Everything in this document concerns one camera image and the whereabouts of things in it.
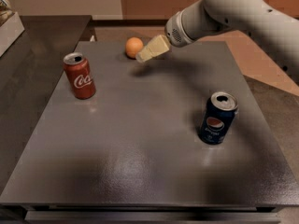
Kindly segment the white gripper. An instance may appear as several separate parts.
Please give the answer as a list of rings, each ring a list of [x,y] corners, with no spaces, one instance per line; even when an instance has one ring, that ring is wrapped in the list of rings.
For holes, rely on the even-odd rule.
[[[179,11],[168,20],[164,28],[166,35],[156,35],[136,54],[135,58],[139,63],[145,63],[168,52],[171,45],[182,48],[193,43],[184,30],[182,14],[183,12]]]

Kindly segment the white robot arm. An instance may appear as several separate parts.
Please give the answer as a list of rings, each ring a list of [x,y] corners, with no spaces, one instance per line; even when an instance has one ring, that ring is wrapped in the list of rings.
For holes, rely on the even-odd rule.
[[[299,20],[264,0],[199,0],[172,16],[136,54],[145,63],[200,38],[238,30],[253,40],[290,79],[299,83]]]

